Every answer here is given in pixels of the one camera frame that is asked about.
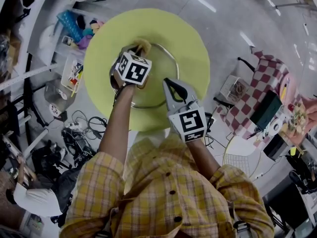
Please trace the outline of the purple bag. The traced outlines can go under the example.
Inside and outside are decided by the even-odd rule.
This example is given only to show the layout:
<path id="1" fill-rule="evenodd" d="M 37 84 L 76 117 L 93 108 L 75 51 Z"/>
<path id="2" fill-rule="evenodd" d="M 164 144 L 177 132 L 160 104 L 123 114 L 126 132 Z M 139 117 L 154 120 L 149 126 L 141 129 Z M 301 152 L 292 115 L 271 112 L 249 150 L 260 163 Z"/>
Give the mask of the purple bag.
<path id="1" fill-rule="evenodd" d="M 84 36 L 78 43 L 77 43 L 77 46 L 78 46 L 78 49 L 80 50 L 85 50 L 88 45 L 89 45 L 89 42 L 90 40 L 92 39 L 92 35 L 86 35 Z"/>

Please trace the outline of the clear plastic container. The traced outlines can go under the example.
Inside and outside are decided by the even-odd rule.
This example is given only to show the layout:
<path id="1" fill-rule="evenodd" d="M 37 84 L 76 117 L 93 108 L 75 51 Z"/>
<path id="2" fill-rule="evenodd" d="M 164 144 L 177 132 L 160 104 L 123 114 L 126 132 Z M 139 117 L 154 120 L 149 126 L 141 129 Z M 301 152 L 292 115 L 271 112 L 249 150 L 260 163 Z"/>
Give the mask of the clear plastic container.
<path id="1" fill-rule="evenodd" d="M 61 112 L 73 104 L 75 95 L 71 96 L 71 94 L 72 91 L 61 84 L 61 78 L 46 82 L 44 98 Z"/>

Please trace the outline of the glass lid with wooden handle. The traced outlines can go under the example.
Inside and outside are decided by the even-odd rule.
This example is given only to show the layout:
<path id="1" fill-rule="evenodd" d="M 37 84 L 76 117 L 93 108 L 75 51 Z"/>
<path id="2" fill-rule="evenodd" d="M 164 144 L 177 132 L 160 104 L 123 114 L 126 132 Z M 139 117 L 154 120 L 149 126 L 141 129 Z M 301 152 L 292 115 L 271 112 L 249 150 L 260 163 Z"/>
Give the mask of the glass lid with wooden handle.
<path id="1" fill-rule="evenodd" d="M 145 57 L 152 62 L 151 70 L 143 85 L 136 85 L 137 90 L 132 101 L 132 107 L 136 109 L 155 109 L 165 104 L 165 97 L 161 89 L 161 83 L 166 77 L 179 79 L 179 65 L 174 56 L 162 45 L 151 43 L 152 48 Z M 111 71 L 119 62 L 121 54 L 113 61 Z"/>

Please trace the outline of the person's left forearm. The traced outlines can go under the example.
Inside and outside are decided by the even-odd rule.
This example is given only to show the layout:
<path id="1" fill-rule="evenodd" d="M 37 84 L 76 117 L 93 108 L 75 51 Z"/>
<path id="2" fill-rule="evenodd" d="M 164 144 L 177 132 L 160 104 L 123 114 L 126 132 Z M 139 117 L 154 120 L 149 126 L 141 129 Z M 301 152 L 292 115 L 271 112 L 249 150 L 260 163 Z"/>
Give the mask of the person's left forearm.
<path id="1" fill-rule="evenodd" d="M 135 85 L 126 85 L 116 98 L 99 151 L 125 163 L 128 146 L 129 120 Z"/>

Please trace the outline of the white shelf rack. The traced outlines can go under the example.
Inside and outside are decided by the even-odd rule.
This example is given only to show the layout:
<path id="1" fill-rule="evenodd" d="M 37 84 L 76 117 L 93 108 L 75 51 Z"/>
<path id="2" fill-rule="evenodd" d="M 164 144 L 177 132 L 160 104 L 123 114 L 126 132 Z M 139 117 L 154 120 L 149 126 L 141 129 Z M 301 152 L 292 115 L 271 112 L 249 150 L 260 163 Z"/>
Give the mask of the white shelf rack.
<path id="1" fill-rule="evenodd" d="M 55 50 L 66 28 L 57 16 L 64 11 L 93 16 L 93 13 L 74 9 L 71 0 L 35 0 L 29 14 L 13 26 L 21 41 L 18 62 L 13 67 L 11 79 L 0 83 L 0 91 L 20 84 L 26 78 L 55 69 L 60 65 L 53 60 Z"/>

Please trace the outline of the person's right forearm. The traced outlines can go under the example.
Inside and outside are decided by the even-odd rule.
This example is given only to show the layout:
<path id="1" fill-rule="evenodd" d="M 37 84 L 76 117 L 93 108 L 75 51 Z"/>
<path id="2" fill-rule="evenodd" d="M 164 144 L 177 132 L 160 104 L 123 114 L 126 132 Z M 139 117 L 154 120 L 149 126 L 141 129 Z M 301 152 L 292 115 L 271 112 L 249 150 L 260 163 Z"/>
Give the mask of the person's right forearm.
<path id="1" fill-rule="evenodd" d="M 219 163 L 212 156 L 202 140 L 197 139 L 186 143 L 196 163 L 199 173 L 210 180 L 220 168 Z"/>

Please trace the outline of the black equipment bundle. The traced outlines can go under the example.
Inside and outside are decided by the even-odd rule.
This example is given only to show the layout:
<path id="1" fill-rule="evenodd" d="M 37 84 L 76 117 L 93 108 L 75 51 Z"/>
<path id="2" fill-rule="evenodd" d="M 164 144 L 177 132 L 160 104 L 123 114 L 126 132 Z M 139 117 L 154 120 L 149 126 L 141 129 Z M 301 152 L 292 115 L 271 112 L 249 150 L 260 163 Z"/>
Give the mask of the black equipment bundle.
<path id="1" fill-rule="evenodd" d="M 68 153 L 73 156 L 75 166 L 84 165 L 96 155 L 97 152 L 80 131 L 65 127 L 61 131 L 61 136 Z"/>

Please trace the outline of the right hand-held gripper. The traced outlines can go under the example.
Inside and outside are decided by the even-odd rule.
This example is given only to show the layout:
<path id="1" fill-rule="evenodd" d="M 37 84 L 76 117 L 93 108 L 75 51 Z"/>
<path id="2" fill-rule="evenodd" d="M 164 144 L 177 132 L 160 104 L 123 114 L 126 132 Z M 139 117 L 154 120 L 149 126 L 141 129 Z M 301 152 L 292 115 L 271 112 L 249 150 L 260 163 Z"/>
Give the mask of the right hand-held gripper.
<path id="1" fill-rule="evenodd" d="M 188 107 L 198 97 L 194 88 L 188 83 L 172 78 L 165 78 L 162 83 L 169 113 L 168 119 L 184 143 L 201 139 L 207 132 L 207 122 L 203 107 L 179 113 L 179 108 Z"/>

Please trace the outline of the white round stool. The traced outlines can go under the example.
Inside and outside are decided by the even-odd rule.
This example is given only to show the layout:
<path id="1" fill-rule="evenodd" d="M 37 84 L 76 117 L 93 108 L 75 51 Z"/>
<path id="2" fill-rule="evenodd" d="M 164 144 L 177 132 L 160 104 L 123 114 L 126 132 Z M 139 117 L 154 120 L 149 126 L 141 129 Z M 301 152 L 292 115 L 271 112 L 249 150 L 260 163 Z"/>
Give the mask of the white round stool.
<path id="1" fill-rule="evenodd" d="M 233 136 L 225 147 L 222 164 L 237 167 L 251 178 L 259 166 L 261 157 L 262 152 L 251 142 Z"/>

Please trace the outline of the white storage bin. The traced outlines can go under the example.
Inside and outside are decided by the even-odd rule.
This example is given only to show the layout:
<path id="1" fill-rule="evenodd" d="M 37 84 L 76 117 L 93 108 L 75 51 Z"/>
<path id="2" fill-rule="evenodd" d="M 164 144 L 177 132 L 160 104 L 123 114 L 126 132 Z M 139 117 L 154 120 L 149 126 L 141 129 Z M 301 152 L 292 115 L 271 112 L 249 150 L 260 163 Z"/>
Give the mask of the white storage bin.
<path id="1" fill-rule="evenodd" d="M 64 66 L 61 84 L 69 89 L 72 93 L 77 93 L 83 76 L 83 62 L 74 54 L 69 54 Z"/>

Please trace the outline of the pink white checkered cloth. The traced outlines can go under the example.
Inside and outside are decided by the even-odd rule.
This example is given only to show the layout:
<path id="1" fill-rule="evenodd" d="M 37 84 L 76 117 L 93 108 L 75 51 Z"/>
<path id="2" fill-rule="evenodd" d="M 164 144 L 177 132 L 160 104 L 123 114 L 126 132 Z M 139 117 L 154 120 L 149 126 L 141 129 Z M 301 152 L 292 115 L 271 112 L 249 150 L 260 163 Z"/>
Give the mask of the pink white checkered cloth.
<path id="1" fill-rule="evenodd" d="M 263 150 L 271 141 L 272 137 L 263 138 L 261 133 L 249 138 L 255 132 L 256 124 L 251 121 L 251 116 L 256 111 L 266 93 L 271 90 L 279 95 L 280 89 L 285 85 L 283 79 L 290 79 L 289 84 L 295 87 L 293 93 L 291 89 L 287 90 L 288 98 L 285 108 L 289 104 L 302 104 L 303 100 L 295 81 L 291 81 L 292 75 L 289 74 L 287 66 L 273 55 L 266 55 L 263 51 L 251 48 L 251 53 L 259 59 L 258 66 L 250 84 L 250 87 L 243 97 L 230 109 L 219 105 L 216 113 L 221 120 L 228 126 L 234 136 L 240 136 L 248 142 L 252 143 L 258 149 Z"/>

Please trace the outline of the dark green box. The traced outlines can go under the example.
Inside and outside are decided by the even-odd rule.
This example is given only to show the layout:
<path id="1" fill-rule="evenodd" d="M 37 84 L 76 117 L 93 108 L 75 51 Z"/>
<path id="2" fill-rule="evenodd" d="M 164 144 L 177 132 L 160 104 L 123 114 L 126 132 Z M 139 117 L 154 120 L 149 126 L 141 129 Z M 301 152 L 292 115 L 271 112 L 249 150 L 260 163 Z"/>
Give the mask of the dark green box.
<path id="1" fill-rule="evenodd" d="M 264 131 L 281 106 L 282 102 L 278 95 L 269 90 L 262 102 L 256 107 L 250 120 L 256 125 L 257 129 Z"/>

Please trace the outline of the round table green tablecloth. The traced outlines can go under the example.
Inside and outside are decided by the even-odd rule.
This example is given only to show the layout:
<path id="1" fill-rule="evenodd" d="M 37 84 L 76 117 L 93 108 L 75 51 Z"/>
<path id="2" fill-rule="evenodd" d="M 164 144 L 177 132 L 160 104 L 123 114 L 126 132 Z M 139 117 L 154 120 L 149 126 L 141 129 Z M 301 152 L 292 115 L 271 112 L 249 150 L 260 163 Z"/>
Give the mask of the round table green tablecloth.
<path id="1" fill-rule="evenodd" d="M 179 65 L 179 79 L 203 99 L 210 83 L 210 59 L 199 33 L 179 16 L 154 8 L 134 9 L 108 20 L 93 36 L 85 53 L 84 80 L 93 105 L 109 117 L 115 92 L 109 71 L 125 46 L 145 39 L 165 47 Z M 170 126 L 166 104 L 155 109 L 132 108 L 129 128 L 160 130 Z"/>

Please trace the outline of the white round spool red print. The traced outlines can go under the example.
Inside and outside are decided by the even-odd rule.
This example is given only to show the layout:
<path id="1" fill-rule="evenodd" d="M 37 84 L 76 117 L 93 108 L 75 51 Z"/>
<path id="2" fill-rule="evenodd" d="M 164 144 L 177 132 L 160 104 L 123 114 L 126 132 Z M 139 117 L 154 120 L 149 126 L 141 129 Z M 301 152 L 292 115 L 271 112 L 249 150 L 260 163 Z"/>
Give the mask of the white round spool red print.
<path id="1" fill-rule="evenodd" d="M 54 117 L 59 117 L 62 113 L 57 107 L 55 107 L 53 104 L 49 105 L 49 111 Z"/>

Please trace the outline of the person's left hand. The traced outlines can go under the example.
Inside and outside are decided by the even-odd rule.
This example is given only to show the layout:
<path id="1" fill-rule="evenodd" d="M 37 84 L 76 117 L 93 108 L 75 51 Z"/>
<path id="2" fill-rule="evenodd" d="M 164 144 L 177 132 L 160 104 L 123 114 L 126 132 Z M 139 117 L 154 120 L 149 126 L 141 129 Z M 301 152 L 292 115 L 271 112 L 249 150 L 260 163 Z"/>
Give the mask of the person's left hand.
<path id="1" fill-rule="evenodd" d="M 119 90 L 122 86 L 126 84 L 125 81 L 121 79 L 120 74 L 115 68 L 111 71 L 110 84 L 115 90 Z"/>

